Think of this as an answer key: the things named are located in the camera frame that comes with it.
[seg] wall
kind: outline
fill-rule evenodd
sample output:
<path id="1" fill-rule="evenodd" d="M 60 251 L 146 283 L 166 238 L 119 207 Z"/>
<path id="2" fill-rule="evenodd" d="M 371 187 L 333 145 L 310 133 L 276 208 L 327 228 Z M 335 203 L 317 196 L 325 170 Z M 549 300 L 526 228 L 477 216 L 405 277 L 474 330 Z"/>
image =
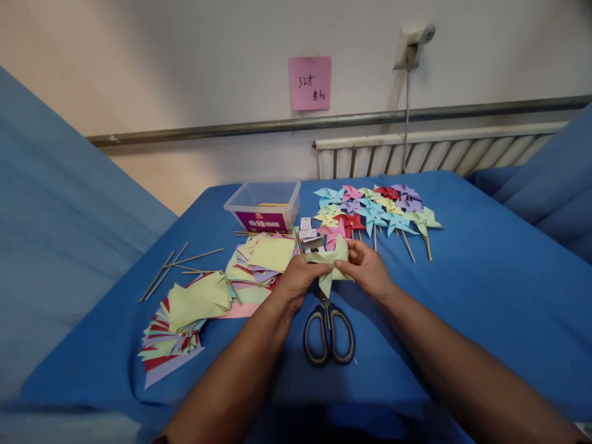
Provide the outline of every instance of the wall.
<path id="1" fill-rule="evenodd" d="M 586 0 L 5 0 L 0 64 L 84 135 L 402 108 L 400 28 L 437 30 L 412 107 L 592 92 Z M 331 55 L 328 112 L 291 111 L 287 58 Z M 212 184 L 316 177 L 313 139 L 353 128 L 107 152 L 176 213 Z"/>

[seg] scissors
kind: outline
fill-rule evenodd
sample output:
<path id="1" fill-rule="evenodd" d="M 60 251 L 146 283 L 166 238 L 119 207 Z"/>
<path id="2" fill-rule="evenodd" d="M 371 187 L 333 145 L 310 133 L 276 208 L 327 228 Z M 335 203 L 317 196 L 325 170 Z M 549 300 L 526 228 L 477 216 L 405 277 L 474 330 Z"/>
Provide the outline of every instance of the scissors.
<path id="1" fill-rule="evenodd" d="M 347 365 L 352 361 L 356 351 L 356 340 L 353 336 L 352 325 L 350 324 L 349 319 L 347 319 L 347 316 L 345 316 L 345 313 L 338 309 L 335 304 L 329 302 L 329 299 L 322 291 L 319 291 L 315 296 L 320 299 L 320 303 L 314 308 L 312 313 L 310 313 L 304 328 L 304 351 L 306 352 L 308 362 L 314 367 L 323 367 L 329 362 L 330 358 L 333 358 L 337 364 Z M 334 322 L 336 316 L 341 318 L 343 323 L 345 323 L 347 334 L 349 336 L 350 348 L 344 355 L 340 355 L 337 351 L 337 337 Z M 321 340 L 323 341 L 323 354 L 321 356 L 315 356 L 308 346 L 310 325 L 314 319 L 319 319 L 321 323 Z M 329 345 L 327 345 L 327 328 L 329 328 L 329 335 L 331 338 Z"/>

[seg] hand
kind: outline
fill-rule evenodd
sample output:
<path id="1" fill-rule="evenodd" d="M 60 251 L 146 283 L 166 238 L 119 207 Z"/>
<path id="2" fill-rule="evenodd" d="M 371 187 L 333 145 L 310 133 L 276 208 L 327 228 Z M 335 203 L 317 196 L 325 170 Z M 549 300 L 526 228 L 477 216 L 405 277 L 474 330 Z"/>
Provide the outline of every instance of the hand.
<path id="1" fill-rule="evenodd" d="M 361 240 L 348 240 L 349 262 L 336 260 L 339 271 L 354 278 L 370 295 L 374 303 L 384 300 L 398 290 L 380 255 Z"/>
<path id="2" fill-rule="evenodd" d="M 294 256 L 280 279 L 276 292 L 287 299 L 295 313 L 302 306 L 304 296 L 313 281 L 331 271 L 333 266 L 330 264 L 306 263 L 306 255 Z"/>

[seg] plastic storage box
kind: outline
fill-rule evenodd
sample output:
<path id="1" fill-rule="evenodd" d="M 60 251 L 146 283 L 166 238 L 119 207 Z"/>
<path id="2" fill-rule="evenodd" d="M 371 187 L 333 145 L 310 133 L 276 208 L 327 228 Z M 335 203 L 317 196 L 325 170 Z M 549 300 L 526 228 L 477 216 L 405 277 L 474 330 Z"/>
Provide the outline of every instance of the plastic storage box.
<path id="1" fill-rule="evenodd" d="M 291 232 L 300 211 L 300 182 L 246 182 L 224 204 L 247 231 Z M 274 207 L 269 205 L 283 204 Z"/>

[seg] electrical cord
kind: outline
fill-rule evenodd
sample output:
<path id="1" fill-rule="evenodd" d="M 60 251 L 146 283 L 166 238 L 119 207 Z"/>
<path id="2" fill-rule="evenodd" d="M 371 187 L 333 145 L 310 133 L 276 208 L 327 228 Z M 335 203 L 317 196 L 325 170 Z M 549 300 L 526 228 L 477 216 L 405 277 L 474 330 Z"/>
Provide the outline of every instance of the electrical cord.
<path id="1" fill-rule="evenodd" d="M 407 74 L 405 75 L 405 96 L 406 96 L 406 101 L 407 101 L 407 106 L 405 108 L 405 136 L 403 138 L 403 145 L 405 147 L 405 153 L 403 156 L 403 174 L 407 174 L 407 133 L 408 133 L 408 126 L 409 126 L 409 103 L 411 102 L 410 96 L 409 96 L 409 81 L 411 78 L 411 66 L 408 66 L 407 68 Z"/>

